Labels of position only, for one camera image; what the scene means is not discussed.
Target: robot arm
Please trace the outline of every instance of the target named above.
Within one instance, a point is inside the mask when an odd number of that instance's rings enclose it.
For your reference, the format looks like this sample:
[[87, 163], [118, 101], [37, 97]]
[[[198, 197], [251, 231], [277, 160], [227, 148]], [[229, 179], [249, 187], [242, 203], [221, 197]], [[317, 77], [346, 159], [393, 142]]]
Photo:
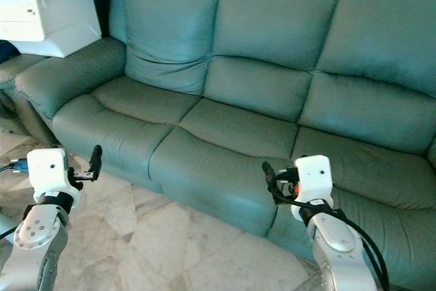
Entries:
[[[313, 257], [321, 268], [324, 289], [377, 291], [363, 259], [362, 238], [352, 227], [327, 214], [333, 212], [330, 161], [316, 155], [299, 158], [295, 164], [295, 168], [283, 170], [277, 176], [268, 163], [262, 168], [275, 203], [292, 203], [292, 215], [305, 223], [313, 244]], [[282, 194], [277, 181], [291, 183], [291, 196]]]
[[91, 169], [74, 173], [64, 149], [38, 149], [27, 155], [37, 204], [27, 207], [24, 220], [15, 230], [14, 248], [0, 276], [0, 290], [53, 290], [57, 262], [68, 240], [68, 214], [77, 206], [83, 188], [78, 181], [98, 178], [101, 156], [102, 148], [95, 146]]

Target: tile floor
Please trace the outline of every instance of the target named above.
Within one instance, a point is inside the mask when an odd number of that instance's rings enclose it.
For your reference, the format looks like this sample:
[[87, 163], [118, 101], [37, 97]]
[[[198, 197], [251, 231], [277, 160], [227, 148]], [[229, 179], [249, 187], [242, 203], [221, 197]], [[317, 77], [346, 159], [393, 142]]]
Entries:
[[[30, 137], [1, 134], [0, 165], [42, 147]], [[69, 165], [88, 168], [79, 157]], [[32, 195], [26, 175], [0, 174], [0, 213], [18, 221]], [[104, 172], [85, 185], [70, 221], [56, 291], [321, 290], [313, 264]], [[11, 250], [0, 241], [0, 268]]]

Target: sofa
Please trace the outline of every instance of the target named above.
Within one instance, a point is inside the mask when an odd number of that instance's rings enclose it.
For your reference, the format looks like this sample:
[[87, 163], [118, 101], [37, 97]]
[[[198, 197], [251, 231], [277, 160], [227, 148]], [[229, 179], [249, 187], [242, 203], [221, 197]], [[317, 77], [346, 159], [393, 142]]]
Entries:
[[313, 260], [262, 162], [329, 157], [393, 286], [436, 285], [436, 0], [110, 0], [105, 37], [19, 73], [104, 170]]

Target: back cushion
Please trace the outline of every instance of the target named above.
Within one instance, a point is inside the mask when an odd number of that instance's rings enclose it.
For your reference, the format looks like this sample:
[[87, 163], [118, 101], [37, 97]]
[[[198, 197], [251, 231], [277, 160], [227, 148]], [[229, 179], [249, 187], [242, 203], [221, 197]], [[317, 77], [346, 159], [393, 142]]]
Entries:
[[204, 96], [296, 121], [336, 0], [219, 0]]
[[424, 154], [435, 67], [436, 0], [339, 0], [300, 124]]
[[201, 94], [218, 0], [125, 0], [126, 75]]

